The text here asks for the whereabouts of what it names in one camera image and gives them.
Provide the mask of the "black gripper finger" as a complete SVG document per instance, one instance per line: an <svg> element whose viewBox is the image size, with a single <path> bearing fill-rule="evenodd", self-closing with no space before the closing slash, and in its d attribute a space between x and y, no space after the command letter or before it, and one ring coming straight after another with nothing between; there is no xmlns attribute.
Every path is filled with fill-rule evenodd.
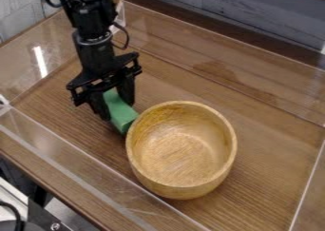
<svg viewBox="0 0 325 231"><path fill-rule="evenodd" d="M89 97L89 104L94 113L99 115L101 119L103 121L109 121L111 119L111 113L103 94L91 93Z"/></svg>
<svg viewBox="0 0 325 231"><path fill-rule="evenodd" d="M117 86L118 95L129 106L135 103L135 78L123 77Z"/></svg>

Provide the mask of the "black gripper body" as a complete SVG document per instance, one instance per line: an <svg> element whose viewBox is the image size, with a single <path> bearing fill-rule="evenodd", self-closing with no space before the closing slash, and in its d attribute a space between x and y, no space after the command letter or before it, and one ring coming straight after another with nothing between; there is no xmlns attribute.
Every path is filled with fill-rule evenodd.
<svg viewBox="0 0 325 231"><path fill-rule="evenodd" d="M75 106L79 106L89 103L91 93L117 88L123 77L137 78L142 73L142 67L137 52L122 55L114 53L111 36L98 41L87 41L75 31L72 41L82 63L82 72L67 83L66 89L71 92Z"/></svg>

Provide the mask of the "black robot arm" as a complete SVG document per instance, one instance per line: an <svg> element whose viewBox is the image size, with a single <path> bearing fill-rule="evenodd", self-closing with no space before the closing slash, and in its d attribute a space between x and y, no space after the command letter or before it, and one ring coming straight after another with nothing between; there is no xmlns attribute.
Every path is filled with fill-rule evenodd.
<svg viewBox="0 0 325 231"><path fill-rule="evenodd" d="M123 28L115 21L115 2L60 0L50 6L63 8L74 28L72 41L82 71L66 85L72 102L78 106L90 105L94 113L110 121L119 113L110 106L107 92L115 89L122 102L131 106L135 103L135 77L142 73L139 54L114 52L119 46L113 42L111 28Z"/></svg>

